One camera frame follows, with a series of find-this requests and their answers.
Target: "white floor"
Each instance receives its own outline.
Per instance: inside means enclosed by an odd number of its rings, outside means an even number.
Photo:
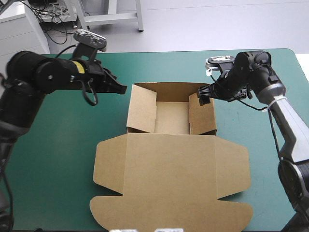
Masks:
[[[82,0],[91,15],[107,11],[107,0]],[[107,52],[153,52],[289,48],[309,54],[309,0],[141,0],[145,31],[137,23],[92,26],[108,40]],[[118,12],[135,0],[118,0]],[[64,34],[53,33],[58,42]],[[64,45],[49,40],[51,53]],[[309,79],[309,55],[298,55]]]

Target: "flattened cardboard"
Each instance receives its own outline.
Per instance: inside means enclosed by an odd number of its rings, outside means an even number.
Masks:
[[[211,100],[210,104],[200,106],[196,94],[197,89],[204,85],[184,82],[134,84],[127,119],[128,132],[215,135],[214,102]]]
[[[108,230],[239,232],[252,217],[248,204],[218,200],[247,189],[250,172],[247,149],[215,136],[128,133],[103,141],[94,181],[123,194],[91,200]]]

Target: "green table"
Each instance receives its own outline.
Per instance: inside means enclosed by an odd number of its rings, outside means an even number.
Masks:
[[[267,51],[288,89],[286,96],[309,124],[309,84],[294,53],[288,49]],[[17,142],[8,165],[15,204],[14,229],[102,230],[91,215],[90,199],[115,193],[92,181],[95,150],[98,142],[126,132],[131,85],[151,81],[210,83],[205,76],[205,58],[235,56],[238,52],[99,54],[103,65],[128,85],[127,93],[99,94],[96,107],[89,106],[79,91],[56,91],[46,97],[30,132]],[[256,98],[250,104],[260,105]],[[246,146],[250,152],[251,188],[224,200],[253,206],[254,215],[246,230],[280,230],[294,212],[278,179],[278,158],[267,113],[239,102],[215,101],[215,109],[217,135]]]

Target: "yellow label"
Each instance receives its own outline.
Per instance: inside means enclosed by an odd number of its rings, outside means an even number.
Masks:
[[[72,61],[72,62],[76,65],[76,67],[77,67],[79,73],[82,73],[82,74],[85,73],[85,69],[84,69],[84,67],[81,65],[81,63],[79,63],[79,62],[77,62],[77,61]]]

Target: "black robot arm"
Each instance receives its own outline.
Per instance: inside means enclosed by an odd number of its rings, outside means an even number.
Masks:
[[[98,103],[97,93],[125,94],[126,86],[96,60],[104,51],[104,37],[79,29],[74,38],[79,42],[70,60],[48,58],[22,51],[7,64],[7,78],[2,80],[0,97],[0,178],[17,139],[27,133],[46,94],[55,90],[81,90],[92,106]],[[93,100],[88,97],[91,92]],[[0,192],[0,232],[12,229],[12,215]]]
[[[258,100],[268,105],[269,118],[273,114],[284,138],[281,149],[276,143],[279,178],[296,211],[282,231],[309,232],[309,128],[285,97],[286,88],[271,67],[270,53],[251,51],[235,58],[210,58],[206,68],[210,75],[216,70],[221,75],[198,90],[200,104],[209,103],[209,98],[228,102],[251,98],[253,90]]]

